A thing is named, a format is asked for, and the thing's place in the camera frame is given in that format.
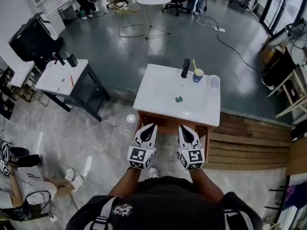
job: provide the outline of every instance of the drain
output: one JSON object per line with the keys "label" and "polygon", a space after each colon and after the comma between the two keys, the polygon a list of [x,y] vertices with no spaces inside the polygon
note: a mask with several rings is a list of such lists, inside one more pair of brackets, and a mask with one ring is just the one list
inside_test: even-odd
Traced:
{"label": "drain", "polygon": [[183,98],[182,98],[181,96],[177,96],[177,97],[175,98],[175,101],[176,101],[177,103],[183,102]]}

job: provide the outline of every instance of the power strip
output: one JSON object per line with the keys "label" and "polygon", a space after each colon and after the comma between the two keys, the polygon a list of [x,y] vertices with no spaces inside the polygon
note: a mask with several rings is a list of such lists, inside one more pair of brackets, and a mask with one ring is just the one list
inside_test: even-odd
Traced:
{"label": "power strip", "polygon": [[225,33],[225,29],[223,28],[217,28],[216,26],[213,27],[214,30],[218,31],[218,32],[221,32],[221,33]]}

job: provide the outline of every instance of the white wall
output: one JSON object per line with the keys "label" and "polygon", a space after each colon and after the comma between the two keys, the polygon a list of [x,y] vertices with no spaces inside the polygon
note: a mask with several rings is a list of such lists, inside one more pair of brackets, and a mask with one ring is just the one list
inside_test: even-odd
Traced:
{"label": "white wall", "polygon": [[7,42],[34,14],[27,0],[0,0],[0,8],[0,56],[16,71],[21,60]]}

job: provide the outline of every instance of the cup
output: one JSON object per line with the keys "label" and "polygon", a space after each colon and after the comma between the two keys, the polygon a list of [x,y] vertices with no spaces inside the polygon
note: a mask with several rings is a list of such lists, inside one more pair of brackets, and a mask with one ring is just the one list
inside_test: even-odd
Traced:
{"label": "cup", "polygon": [[202,79],[203,75],[204,75],[203,70],[197,68],[197,69],[194,71],[193,81],[194,81],[194,82],[199,82],[199,81]]}

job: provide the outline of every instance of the black faucet on table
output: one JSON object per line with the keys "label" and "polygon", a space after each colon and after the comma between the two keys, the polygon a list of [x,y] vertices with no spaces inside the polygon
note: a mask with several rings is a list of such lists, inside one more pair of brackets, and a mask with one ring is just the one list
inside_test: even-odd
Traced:
{"label": "black faucet on table", "polygon": [[184,63],[183,63],[183,70],[182,70],[182,73],[181,73],[181,77],[182,78],[187,78],[187,74],[188,74],[188,71],[189,71],[189,66],[190,66],[190,59],[189,58],[185,58],[184,59]]}

